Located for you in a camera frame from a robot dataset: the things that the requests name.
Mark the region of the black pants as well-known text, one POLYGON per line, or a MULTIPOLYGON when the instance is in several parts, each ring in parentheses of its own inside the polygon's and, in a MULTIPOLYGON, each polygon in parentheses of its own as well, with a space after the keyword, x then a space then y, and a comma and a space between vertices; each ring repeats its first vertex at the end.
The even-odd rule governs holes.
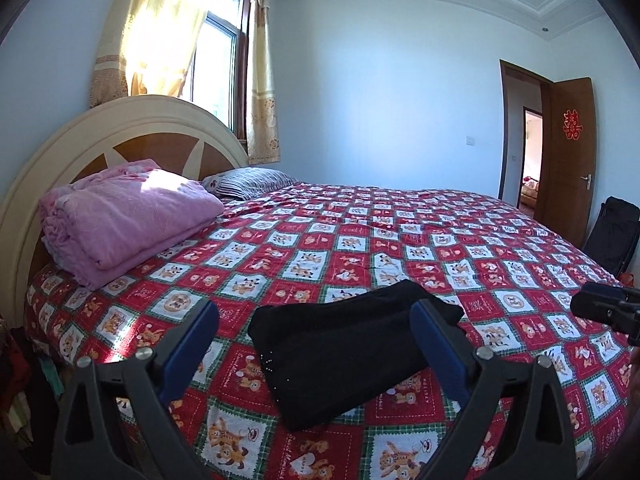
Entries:
POLYGON ((423 299, 450 325, 463 318, 410 280, 326 304, 257 308, 247 333, 282 425, 326 425, 427 368, 409 318, 423 299))

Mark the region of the red plastic bag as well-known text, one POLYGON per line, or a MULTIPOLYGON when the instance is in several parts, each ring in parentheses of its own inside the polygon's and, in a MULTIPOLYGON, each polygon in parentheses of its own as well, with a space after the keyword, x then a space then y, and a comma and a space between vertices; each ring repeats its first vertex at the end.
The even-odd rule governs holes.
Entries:
POLYGON ((634 274, 632 273, 622 273, 618 280, 625 286, 629 288, 634 288, 634 274))

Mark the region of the black suitcase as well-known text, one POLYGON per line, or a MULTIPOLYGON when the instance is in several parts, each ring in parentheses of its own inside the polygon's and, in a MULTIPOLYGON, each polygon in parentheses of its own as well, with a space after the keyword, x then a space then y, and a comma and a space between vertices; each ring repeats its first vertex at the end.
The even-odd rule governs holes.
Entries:
POLYGON ((614 276, 627 271, 639 241, 639 207, 610 196, 582 251, 614 276))

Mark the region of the red patchwork bedspread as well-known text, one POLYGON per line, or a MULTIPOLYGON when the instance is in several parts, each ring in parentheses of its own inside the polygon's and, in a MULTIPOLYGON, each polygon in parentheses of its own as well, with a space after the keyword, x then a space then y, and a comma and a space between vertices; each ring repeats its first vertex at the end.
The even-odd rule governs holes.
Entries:
POLYGON ((212 226, 90 292, 46 266, 25 313, 66 362, 125 359, 199 299, 220 325, 191 385, 170 406, 216 479, 412 479, 458 406, 433 373, 416 373, 324 427, 286 430, 247 333, 254 310, 358 296, 411 280, 462 307, 474 344, 528 361, 548 356, 564 390, 585 471, 625 427, 630 350, 575 318, 589 281, 613 284, 573 244, 501 200, 475 193, 298 184, 231 203, 212 226))

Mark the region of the brown wooden door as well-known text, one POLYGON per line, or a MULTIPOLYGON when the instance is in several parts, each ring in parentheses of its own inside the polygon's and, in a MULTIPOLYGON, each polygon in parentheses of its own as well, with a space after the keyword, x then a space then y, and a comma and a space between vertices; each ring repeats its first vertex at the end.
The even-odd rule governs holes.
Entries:
POLYGON ((596 173, 597 121, 592 81, 577 78, 541 88, 542 154, 535 219, 574 246, 587 232, 596 173), (584 131, 567 140, 563 113, 578 110, 584 131))

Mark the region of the red door decoration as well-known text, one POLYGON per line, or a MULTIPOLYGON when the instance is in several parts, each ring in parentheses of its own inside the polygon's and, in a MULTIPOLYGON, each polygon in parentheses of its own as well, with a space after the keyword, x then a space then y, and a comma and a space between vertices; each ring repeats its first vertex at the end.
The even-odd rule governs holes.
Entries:
POLYGON ((580 139, 584 126, 580 121, 578 110, 566 110, 563 113, 562 130, 567 140, 578 141, 580 139))

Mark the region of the folded pink blanket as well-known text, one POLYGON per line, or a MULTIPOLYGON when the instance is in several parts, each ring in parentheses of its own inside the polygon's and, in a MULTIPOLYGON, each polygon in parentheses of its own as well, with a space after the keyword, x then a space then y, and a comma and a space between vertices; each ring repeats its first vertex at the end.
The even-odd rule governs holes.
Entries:
POLYGON ((198 182, 143 159, 52 188, 38 210, 54 262, 96 290, 209 226, 224 204, 198 182))

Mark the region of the striped pillow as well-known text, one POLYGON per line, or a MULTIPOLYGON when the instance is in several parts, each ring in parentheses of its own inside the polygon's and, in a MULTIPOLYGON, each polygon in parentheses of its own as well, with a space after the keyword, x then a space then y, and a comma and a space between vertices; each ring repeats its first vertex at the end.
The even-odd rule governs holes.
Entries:
POLYGON ((234 168, 201 180, 209 193, 236 200, 252 200, 296 183, 283 171, 260 167, 234 168))

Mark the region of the cream wooden headboard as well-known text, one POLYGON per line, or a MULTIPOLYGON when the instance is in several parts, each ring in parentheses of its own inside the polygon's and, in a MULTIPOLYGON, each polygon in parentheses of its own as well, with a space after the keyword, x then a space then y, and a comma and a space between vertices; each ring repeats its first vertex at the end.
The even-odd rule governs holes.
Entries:
POLYGON ((200 180, 248 164, 245 146, 217 117, 170 96, 130 96, 88 110, 51 136, 23 166, 1 206, 1 316, 23 324, 29 280, 49 257, 38 202, 50 188, 133 160, 200 180))

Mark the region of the beige curtain right panel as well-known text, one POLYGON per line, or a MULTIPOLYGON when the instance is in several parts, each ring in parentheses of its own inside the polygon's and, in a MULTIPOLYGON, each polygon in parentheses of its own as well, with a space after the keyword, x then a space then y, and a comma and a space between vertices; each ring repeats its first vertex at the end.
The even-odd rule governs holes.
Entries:
POLYGON ((280 160, 268 0, 250 0, 246 80, 246 142, 251 165, 280 160))

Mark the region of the window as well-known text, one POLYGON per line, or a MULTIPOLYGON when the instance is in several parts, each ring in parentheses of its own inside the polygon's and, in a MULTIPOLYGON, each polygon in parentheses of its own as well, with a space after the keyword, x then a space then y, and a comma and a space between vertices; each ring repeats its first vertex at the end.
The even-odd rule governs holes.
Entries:
POLYGON ((250 0, 207 0, 207 13, 181 97, 204 108, 246 141, 250 0))

